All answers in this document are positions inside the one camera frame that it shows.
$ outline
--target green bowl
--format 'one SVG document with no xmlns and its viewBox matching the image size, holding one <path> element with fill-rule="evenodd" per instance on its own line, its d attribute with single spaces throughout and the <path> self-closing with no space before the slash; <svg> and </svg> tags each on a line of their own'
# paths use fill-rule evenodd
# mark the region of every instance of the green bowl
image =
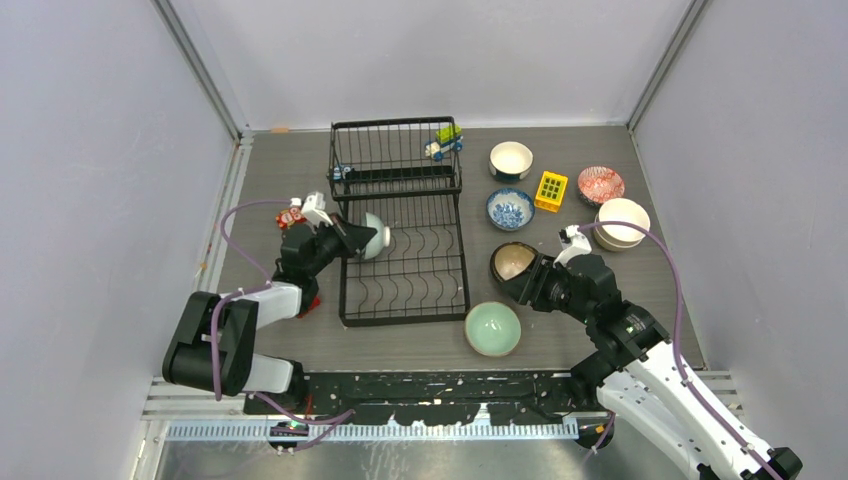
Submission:
<svg viewBox="0 0 848 480">
<path fill-rule="evenodd" d="M 509 355 L 521 339 L 521 322 L 500 302 L 478 304 L 465 316 L 465 338 L 481 355 Z"/>
</svg>

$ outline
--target black wire dish rack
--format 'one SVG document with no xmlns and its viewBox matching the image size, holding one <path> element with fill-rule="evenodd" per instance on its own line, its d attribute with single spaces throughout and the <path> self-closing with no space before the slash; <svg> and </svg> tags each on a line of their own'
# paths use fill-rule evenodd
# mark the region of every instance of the black wire dish rack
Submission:
<svg viewBox="0 0 848 480">
<path fill-rule="evenodd" d="M 446 133 L 450 141 L 439 144 Z M 380 217 L 392 237 L 372 260 L 342 261 L 339 317 L 345 326 L 465 318 L 470 296 L 459 220 L 461 139 L 453 117 L 333 124 L 333 199 L 353 223 L 362 223 L 365 212 Z"/>
</svg>

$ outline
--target yellow plastic block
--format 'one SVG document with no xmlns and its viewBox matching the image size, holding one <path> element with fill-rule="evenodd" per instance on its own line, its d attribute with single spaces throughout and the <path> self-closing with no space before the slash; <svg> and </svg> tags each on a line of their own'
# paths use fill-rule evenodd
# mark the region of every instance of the yellow plastic block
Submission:
<svg viewBox="0 0 848 480">
<path fill-rule="evenodd" d="M 539 189 L 536 190 L 536 199 L 533 205 L 542 210 L 557 213 L 565 198 L 565 186 L 568 185 L 568 177 L 557 173 L 542 173 Z"/>
</svg>

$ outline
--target wall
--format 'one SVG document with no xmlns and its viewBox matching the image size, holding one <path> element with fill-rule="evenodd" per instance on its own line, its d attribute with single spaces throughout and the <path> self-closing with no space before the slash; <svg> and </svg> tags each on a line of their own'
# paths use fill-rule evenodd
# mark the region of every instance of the wall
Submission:
<svg viewBox="0 0 848 480">
<path fill-rule="evenodd" d="M 0 66 L 0 478 L 127 478 L 232 142 L 150 2 L 6 2 Z"/>
<path fill-rule="evenodd" d="M 175 4 L 261 130 L 445 113 L 477 126 L 623 123 L 688 2 Z"/>
<path fill-rule="evenodd" d="M 848 443 L 846 21 L 713 2 L 637 129 L 704 353 L 810 479 L 844 478 Z"/>
</svg>

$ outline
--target blue patterned bowl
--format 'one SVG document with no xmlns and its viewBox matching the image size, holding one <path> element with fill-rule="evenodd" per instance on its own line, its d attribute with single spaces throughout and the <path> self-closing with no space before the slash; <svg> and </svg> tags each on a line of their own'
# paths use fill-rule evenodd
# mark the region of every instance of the blue patterned bowl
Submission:
<svg viewBox="0 0 848 480">
<path fill-rule="evenodd" d="M 514 188 L 502 188 L 486 200 L 486 213 L 496 227 L 514 232 L 533 220 L 536 207 L 530 195 Z"/>
</svg>

